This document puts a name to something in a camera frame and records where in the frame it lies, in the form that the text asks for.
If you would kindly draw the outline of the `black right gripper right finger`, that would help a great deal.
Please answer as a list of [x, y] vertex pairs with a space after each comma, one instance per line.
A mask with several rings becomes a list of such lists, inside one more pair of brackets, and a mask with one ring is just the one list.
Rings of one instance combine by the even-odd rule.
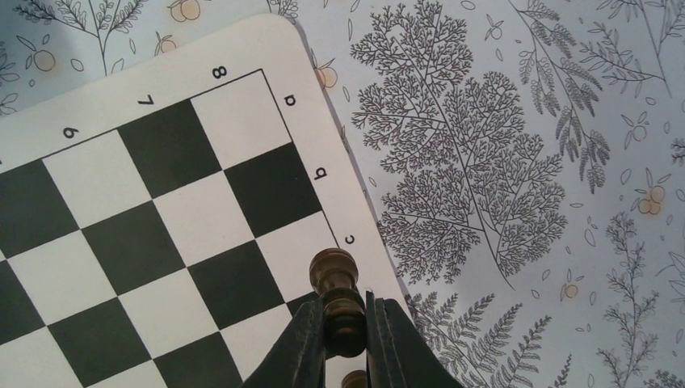
[[399, 302], [366, 292], [368, 387], [461, 387], [420, 336]]

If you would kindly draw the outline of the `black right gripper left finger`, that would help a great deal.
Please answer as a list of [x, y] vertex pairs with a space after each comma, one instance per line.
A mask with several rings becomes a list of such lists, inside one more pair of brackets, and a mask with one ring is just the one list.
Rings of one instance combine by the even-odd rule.
[[241, 387], [323, 387], [325, 363], [322, 302], [306, 302]]

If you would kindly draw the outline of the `dark chess piece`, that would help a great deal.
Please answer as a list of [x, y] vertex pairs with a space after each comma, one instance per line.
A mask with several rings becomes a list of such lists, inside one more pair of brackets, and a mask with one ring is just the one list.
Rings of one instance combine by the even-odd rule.
[[326, 350], [352, 358], [366, 349], [364, 301], [357, 289], [359, 270], [352, 255], [341, 248], [319, 251], [309, 266], [309, 281], [323, 306]]
[[368, 375], [365, 370], [354, 370], [346, 374], [341, 381], [341, 388], [368, 388]]

